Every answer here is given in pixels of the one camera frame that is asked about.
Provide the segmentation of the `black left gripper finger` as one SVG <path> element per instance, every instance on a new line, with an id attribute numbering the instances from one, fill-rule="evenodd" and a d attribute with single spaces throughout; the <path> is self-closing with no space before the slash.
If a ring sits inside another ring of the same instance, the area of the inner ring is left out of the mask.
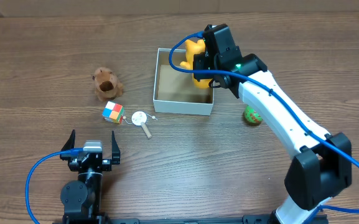
<path id="1" fill-rule="evenodd" d="M 71 135 L 67 142 L 64 144 L 61 149 L 62 154 L 60 155 L 61 160 L 69 161 L 72 158 L 72 153 L 70 152 L 75 147 L 75 130 L 73 129 Z"/>
<path id="2" fill-rule="evenodd" d="M 116 142 L 114 131 L 111 132 L 111 164 L 120 164 L 121 162 L 121 151 Z"/>

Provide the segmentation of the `yellow rubber giraffe toy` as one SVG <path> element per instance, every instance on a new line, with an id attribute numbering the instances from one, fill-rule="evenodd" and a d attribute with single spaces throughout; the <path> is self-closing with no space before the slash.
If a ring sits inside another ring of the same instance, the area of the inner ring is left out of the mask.
<path id="1" fill-rule="evenodd" d="M 182 61 L 180 63 L 180 67 L 186 70 L 193 70 L 194 55 L 205 52 L 205 42 L 202 39 L 199 39 L 196 42 L 192 40 L 186 40 L 185 50 L 186 50 L 185 53 L 186 61 Z M 192 80 L 193 80 L 193 84 L 199 89 L 207 89 L 210 87 L 209 83 L 211 79 L 202 79 L 198 81 L 195 78 L 195 75 L 192 74 Z"/>

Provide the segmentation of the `colourful two-by-two puzzle cube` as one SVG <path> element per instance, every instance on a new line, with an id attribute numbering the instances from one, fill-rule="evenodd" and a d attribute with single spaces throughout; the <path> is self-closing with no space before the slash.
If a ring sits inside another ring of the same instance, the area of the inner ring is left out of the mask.
<path id="1" fill-rule="evenodd" d="M 121 124 L 124 116 L 124 107 L 120 104 L 108 101 L 102 112 L 102 116 L 109 122 Z"/>

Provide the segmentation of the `green patterned egg toy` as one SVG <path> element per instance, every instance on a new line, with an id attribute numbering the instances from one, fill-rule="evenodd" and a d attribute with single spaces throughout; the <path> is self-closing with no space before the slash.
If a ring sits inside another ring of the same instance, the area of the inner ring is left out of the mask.
<path id="1" fill-rule="evenodd" d="M 252 108 L 250 105 L 247 105 L 243 116 L 245 121 L 250 125 L 260 125 L 263 122 L 262 117 Z"/>

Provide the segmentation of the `brown capybara plush toy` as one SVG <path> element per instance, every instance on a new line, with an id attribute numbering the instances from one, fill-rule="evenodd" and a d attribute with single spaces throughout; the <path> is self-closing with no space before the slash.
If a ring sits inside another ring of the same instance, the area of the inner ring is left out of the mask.
<path id="1" fill-rule="evenodd" d="M 124 93 L 124 85 L 109 68 L 97 68 L 92 79 L 95 83 L 95 95 L 100 101 L 113 100 Z"/>

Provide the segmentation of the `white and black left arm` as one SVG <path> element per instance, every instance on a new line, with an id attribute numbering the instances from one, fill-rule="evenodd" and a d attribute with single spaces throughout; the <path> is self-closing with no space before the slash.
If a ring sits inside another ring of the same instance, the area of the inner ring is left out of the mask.
<path id="1" fill-rule="evenodd" d="M 103 173 L 120 164 L 121 152 L 111 133 L 110 159 L 103 157 L 101 141 L 88 140 L 75 152 L 75 130 L 61 149 L 61 160 L 68 162 L 72 172 L 77 172 L 77 180 L 66 183 L 60 193 L 64 206 L 63 223 L 112 223 L 109 216 L 101 212 L 101 190 Z"/>

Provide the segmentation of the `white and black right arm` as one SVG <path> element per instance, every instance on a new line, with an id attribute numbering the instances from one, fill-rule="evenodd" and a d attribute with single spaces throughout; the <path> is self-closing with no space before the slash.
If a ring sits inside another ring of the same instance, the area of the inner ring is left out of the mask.
<path id="1" fill-rule="evenodd" d="M 269 223 L 308 223 L 328 200 L 352 184 L 346 160 L 352 145 L 343 133 L 330 134 L 312 121 L 278 86 L 255 55 L 236 50 L 187 53 L 197 83 L 217 81 L 253 107 L 283 143 L 291 164 L 284 179 L 288 197 Z"/>

